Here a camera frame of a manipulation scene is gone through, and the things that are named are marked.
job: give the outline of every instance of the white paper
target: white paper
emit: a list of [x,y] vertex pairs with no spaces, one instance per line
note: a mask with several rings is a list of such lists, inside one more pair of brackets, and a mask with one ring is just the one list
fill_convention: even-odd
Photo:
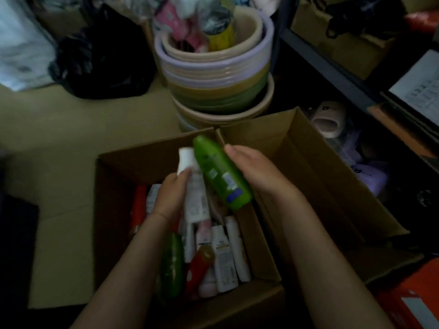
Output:
[[439,126],[439,53],[428,50],[389,91]]

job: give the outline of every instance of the metal shelf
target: metal shelf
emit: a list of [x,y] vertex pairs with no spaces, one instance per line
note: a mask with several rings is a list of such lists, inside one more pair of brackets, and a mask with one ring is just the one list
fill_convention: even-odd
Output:
[[368,114],[367,109],[384,101],[364,81],[344,69],[336,62],[321,55],[293,31],[286,28],[281,40],[296,51],[307,63],[316,69],[328,82],[340,91],[352,104]]

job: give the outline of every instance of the person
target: person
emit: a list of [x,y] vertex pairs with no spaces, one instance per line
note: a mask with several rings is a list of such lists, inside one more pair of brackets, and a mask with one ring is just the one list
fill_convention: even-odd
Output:
[[[279,207],[311,319],[318,329],[393,328],[324,229],[305,196],[262,153],[224,147],[258,191]],[[166,177],[154,210],[71,328],[141,328],[154,290],[165,234],[181,209],[190,169]]]

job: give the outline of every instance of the tiled floor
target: tiled floor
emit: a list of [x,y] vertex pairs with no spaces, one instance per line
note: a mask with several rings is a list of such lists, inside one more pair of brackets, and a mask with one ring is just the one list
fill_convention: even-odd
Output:
[[86,303],[92,294],[94,160],[100,153],[179,134],[171,95],[90,101],[58,85],[0,86],[0,148],[12,152],[7,191],[40,206],[30,308]]

